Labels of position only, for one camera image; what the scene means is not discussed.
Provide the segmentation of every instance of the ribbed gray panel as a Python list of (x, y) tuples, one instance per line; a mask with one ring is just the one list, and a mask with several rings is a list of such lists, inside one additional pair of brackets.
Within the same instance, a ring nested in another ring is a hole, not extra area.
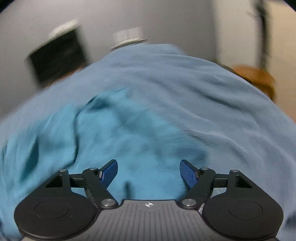
[(228, 240), (212, 231), (197, 211), (184, 210), (173, 200), (125, 200), (119, 208), (102, 211), (88, 230), (68, 241)]

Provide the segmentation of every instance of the teal cloth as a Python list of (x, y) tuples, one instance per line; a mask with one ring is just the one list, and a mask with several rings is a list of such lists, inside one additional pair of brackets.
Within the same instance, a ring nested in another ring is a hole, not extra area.
[(108, 190), (119, 202), (177, 199), (185, 193), (180, 160), (204, 166), (204, 151), (127, 93), (106, 92), (83, 108), (64, 108), (7, 142), (0, 153), (2, 235), (20, 239), (15, 207), (59, 169), (81, 173), (116, 159), (118, 174)]

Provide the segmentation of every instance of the metal screw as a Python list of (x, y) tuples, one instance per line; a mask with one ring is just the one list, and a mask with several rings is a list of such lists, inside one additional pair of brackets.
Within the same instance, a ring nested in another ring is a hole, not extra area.
[(103, 201), (101, 201), (101, 204), (105, 207), (111, 207), (116, 204), (116, 201), (108, 198), (108, 199), (104, 199)]
[(187, 198), (182, 201), (182, 204), (187, 207), (192, 207), (196, 204), (196, 201), (194, 199)]

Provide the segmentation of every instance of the crosshair symbol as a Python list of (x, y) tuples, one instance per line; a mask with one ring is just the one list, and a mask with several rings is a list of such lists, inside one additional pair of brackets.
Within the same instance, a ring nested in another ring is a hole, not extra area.
[(149, 208), (150, 208), (150, 207), (152, 207), (154, 204), (151, 203), (151, 202), (148, 202), (148, 203), (145, 203), (144, 205), (145, 205), (146, 207), (149, 207)]

